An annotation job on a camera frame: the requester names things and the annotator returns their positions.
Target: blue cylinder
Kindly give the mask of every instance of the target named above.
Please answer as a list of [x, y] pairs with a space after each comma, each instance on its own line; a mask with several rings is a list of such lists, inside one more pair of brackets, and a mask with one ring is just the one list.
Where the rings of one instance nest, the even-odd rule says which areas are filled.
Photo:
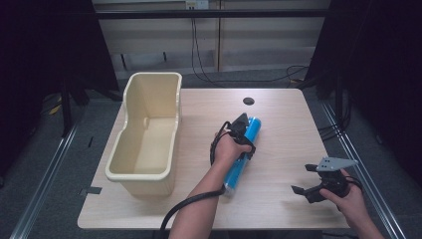
[[[245, 137], [251, 142], [255, 143], [255, 139], [261, 128], [261, 121], [258, 118], [248, 118], [249, 126], [246, 129]], [[248, 162], [248, 156], [245, 155], [243, 158], [238, 158], [230, 168], [226, 177], [224, 178], [224, 186], [226, 187], [226, 196], [234, 194], [236, 186], [239, 182], [240, 176], [242, 175], [243, 169]]]

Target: black horizontal bar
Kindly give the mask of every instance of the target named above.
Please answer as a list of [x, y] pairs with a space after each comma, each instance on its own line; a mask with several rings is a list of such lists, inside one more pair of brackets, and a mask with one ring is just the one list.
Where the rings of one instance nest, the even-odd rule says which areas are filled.
[[160, 11], [98, 11], [99, 19], [166, 19], [166, 18], [286, 18], [286, 17], [345, 17], [352, 11], [329, 10], [160, 10]]

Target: power socket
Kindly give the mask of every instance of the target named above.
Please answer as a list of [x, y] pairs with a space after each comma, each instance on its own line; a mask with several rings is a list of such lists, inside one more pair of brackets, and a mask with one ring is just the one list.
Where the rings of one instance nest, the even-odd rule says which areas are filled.
[[209, 9], [209, 1], [188, 0], [186, 2], [186, 10], [206, 10]]

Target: table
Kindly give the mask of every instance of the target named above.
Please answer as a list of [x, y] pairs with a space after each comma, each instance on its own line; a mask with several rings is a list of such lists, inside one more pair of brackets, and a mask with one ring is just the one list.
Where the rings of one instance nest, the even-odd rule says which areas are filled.
[[[247, 106], [244, 98], [255, 103]], [[214, 229], [347, 228], [329, 201], [309, 204], [292, 192], [320, 183], [305, 164], [318, 164], [326, 151], [301, 91], [295, 89], [182, 89], [182, 122], [176, 158], [176, 181], [170, 196], [134, 197], [106, 178], [105, 168], [117, 133], [120, 109], [78, 224], [86, 229], [157, 229], [164, 215], [183, 200], [210, 167], [209, 147], [224, 121], [241, 113], [262, 122], [257, 151], [248, 162], [232, 198], [220, 196]], [[168, 222], [171, 227], [173, 218]]]

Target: beige plastic bin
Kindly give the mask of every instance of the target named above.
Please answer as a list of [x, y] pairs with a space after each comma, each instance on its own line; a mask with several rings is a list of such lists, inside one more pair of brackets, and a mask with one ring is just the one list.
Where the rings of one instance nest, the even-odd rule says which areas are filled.
[[169, 195], [173, 190], [181, 79], [178, 73], [137, 73], [124, 90], [124, 127], [105, 175], [133, 195]]

